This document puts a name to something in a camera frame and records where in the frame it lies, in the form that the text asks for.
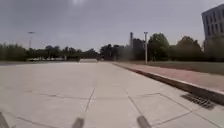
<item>window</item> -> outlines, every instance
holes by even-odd
[[[219,20],[221,20],[221,12],[220,12],[220,10],[218,11],[218,18],[219,18]]]
[[[218,24],[215,24],[215,31],[216,31],[216,33],[219,32]]]
[[[205,17],[206,24],[208,25],[208,16]]]
[[[211,32],[210,32],[210,27],[209,27],[209,26],[207,26],[207,29],[208,29],[208,36],[210,36],[210,35],[211,35]]]
[[[212,23],[212,17],[210,16],[210,23]]]
[[[214,21],[216,22],[215,12],[213,12],[213,18],[214,18]]]
[[[214,35],[214,26],[213,26],[213,24],[212,24],[211,28],[212,28],[212,35]]]
[[[220,23],[219,26],[220,26],[221,33],[223,33],[223,25],[222,25],[222,23]]]

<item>building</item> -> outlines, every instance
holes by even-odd
[[[133,48],[133,38],[134,38],[134,34],[133,34],[133,32],[130,32],[130,46],[131,46],[131,48]]]
[[[224,4],[202,13],[205,39],[224,35]]]

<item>paved plaza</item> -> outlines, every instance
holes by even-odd
[[[0,66],[0,111],[10,128],[221,128],[224,107],[207,109],[169,85],[110,63]]]

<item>sky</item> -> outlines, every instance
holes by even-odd
[[[223,0],[0,0],[0,42],[33,48],[58,45],[88,50],[129,43],[129,33],[163,33],[170,44],[183,36],[201,43],[201,13]]]

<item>street lamp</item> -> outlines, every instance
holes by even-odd
[[[148,63],[148,46],[147,46],[147,34],[148,32],[144,32],[145,34],[145,64]]]
[[[29,37],[29,49],[31,49],[31,45],[32,45],[32,34],[34,34],[35,32],[28,32],[28,34],[30,35]]]

